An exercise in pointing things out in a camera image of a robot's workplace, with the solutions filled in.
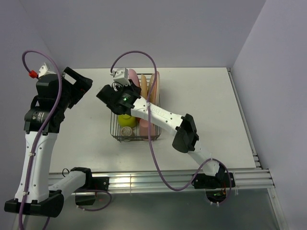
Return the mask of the speckled ceramic small cup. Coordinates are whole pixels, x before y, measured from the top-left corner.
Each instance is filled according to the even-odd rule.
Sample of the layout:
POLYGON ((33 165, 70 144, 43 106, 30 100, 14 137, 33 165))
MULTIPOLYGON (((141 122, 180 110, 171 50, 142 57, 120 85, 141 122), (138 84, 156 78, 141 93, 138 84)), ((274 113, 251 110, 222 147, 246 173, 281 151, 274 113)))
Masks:
POLYGON ((122 141, 130 141, 134 136, 133 129, 129 126, 125 126, 120 131, 120 136, 122 141))

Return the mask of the pink cream plate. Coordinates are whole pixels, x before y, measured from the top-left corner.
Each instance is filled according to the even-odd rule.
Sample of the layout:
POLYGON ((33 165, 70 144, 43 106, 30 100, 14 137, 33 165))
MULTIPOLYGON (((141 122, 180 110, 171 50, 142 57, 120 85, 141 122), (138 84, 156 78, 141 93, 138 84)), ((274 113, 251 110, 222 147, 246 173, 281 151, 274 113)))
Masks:
POLYGON ((156 101, 156 83, 154 83, 154 78, 155 74, 152 74, 148 85, 149 101, 153 104, 156 101))
POLYGON ((158 71, 157 71, 157 75, 156 75, 155 95, 156 95, 155 105, 158 105, 159 101, 160 101, 160 73, 158 71))

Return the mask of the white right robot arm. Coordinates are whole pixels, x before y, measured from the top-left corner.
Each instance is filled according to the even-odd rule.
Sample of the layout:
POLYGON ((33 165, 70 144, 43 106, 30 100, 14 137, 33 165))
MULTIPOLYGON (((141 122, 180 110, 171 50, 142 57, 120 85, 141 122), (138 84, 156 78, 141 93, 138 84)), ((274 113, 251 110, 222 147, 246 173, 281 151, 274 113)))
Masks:
POLYGON ((141 118, 169 132, 174 136, 172 147, 189 155, 198 165, 208 160, 201 169, 211 186, 217 187, 224 181, 225 167, 213 160, 211 153, 201 146, 193 116, 174 114, 148 103, 141 96, 141 88, 133 83, 115 88, 105 85, 96 96, 116 115, 141 118))

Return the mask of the lime green bowl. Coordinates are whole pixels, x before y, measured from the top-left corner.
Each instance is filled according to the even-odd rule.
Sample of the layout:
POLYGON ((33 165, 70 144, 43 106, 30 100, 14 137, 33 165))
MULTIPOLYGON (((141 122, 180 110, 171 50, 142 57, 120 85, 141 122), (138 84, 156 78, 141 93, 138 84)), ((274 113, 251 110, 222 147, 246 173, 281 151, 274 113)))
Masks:
POLYGON ((118 116, 118 124, 120 127, 131 127, 134 128, 137 125, 137 120, 135 117, 124 114, 118 116))

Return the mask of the pink plastic plate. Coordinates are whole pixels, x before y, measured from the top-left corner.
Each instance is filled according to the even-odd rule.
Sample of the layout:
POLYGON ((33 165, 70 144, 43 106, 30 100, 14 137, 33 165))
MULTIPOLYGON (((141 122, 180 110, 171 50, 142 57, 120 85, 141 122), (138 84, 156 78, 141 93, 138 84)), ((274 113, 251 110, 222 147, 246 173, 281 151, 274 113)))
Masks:
POLYGON ((133 81, 134 85, 136 85, 137 87, 140 87, 139 78, 138 78, 138 75, 137 75, 135 70, 129 69, 128 77, 129 77, 130 80, 133 81))

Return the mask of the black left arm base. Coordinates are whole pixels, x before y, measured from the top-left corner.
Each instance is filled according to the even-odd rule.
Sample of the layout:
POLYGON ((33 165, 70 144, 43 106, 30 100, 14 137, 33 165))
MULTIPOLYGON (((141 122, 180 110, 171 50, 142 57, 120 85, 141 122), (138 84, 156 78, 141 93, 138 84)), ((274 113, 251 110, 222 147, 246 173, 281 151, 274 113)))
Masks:
POLYGON ((93 195, 81 195, 81 193, 88 192, 89 190, 108 191, 108 186, 109 177, 93 177, 89 185, 76 190, 75 204, 78 206, 92 206, 98 197, 97 192, 93 195))

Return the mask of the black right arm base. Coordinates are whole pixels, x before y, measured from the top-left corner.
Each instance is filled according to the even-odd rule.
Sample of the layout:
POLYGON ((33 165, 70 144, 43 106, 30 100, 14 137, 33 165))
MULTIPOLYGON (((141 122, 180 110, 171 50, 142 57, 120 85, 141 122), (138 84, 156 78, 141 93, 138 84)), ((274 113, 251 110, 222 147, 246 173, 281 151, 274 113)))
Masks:
POLYGON ((217 176, 208 176, 204 173, 199 173, 191 184, 195 189, 218 189, 224 187, 229 188, 230 186, 234 188, 236 186, 233 174, 230 173, 229 178, 226 172, 217 176))

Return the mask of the salmon pink cup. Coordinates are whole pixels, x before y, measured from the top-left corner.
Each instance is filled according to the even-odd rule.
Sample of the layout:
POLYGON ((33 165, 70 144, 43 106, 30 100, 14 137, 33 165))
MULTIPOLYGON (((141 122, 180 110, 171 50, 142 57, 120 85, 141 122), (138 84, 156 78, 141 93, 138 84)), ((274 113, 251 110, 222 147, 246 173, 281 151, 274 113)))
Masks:
POLYGON ((150 130, 150 136, 151 140, 155 139, 156 136, 156 130, 155 125, 152 123, 148 123, 148 121, 141 119, 139 122, 139 136, 141 137, 141 140, 148 141, 148 131, 150 130))

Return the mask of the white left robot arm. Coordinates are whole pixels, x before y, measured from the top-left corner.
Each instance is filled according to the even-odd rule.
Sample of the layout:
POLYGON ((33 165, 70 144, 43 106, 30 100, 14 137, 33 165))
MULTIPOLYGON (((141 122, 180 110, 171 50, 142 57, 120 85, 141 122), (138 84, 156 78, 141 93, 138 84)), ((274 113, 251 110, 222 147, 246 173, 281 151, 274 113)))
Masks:
POLYGON ((74 167, 54 185, 48 184, 51 156, 66 109, 77 104, 91 88, 93 81, 69 67, 64 73, 75 83, 62 78, 61 94, 58 76, 46 71, 36 82, 37 95, 24 116, 26 152, 23 174, 13 199, 4 210, 24 215, 57 217, 64 201, 73 192, 89 191, 94 185, 89 168, 74 167))

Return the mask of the orange plastic plate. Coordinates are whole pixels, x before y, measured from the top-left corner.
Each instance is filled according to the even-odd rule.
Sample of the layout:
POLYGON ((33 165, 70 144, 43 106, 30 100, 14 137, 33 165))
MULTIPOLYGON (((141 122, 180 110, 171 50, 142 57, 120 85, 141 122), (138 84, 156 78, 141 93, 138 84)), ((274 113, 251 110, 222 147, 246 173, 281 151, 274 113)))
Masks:
POLYGON ((148 96, 147 78, 143 74, 141 75, 141 96, 143 98, 147 98, 148 96))

